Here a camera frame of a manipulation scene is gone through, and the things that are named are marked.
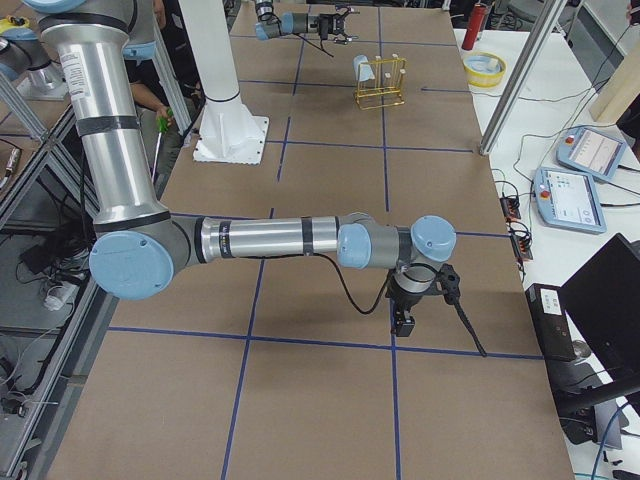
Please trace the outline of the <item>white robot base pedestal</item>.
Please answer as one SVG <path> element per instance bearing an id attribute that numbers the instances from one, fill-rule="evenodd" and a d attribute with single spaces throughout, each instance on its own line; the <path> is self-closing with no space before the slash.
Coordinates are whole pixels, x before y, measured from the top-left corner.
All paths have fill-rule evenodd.
<path id="1" fill-rule="evenodd" d="M 257 165 L 269 119 L 243 103 L 221 0 L 180 3 L 205 101 L 194 150 L 198 162 Z"/>

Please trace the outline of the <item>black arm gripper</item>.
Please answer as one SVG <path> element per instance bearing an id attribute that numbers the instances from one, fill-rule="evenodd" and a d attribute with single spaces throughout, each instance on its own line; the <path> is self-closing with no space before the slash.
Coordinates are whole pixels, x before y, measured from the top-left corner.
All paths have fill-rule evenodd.
<path id="1" fill-rule="evenodd" d="M 394 336 L 410 336 L 416 321 L 411 314 L 411 309 L 421 301 L 419 295 L 401 295 L 391 297 L 392 327 Z"/>

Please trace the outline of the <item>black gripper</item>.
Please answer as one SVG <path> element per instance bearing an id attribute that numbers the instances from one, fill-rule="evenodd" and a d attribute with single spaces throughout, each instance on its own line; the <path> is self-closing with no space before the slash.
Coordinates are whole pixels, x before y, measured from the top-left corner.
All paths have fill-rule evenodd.
<path id="1" fill-rule="evenodd" d="M 357 15 L 359 11 L 349 5 L 336 5 L 335 14 L 319 14 L 317 16 L 317 33 L 319 36 L 334 35 L 334 42 L 340 45 L 348 45 L 358 39 L 357 35 L 351 35 L 342 29 L 349 15 Z"/>

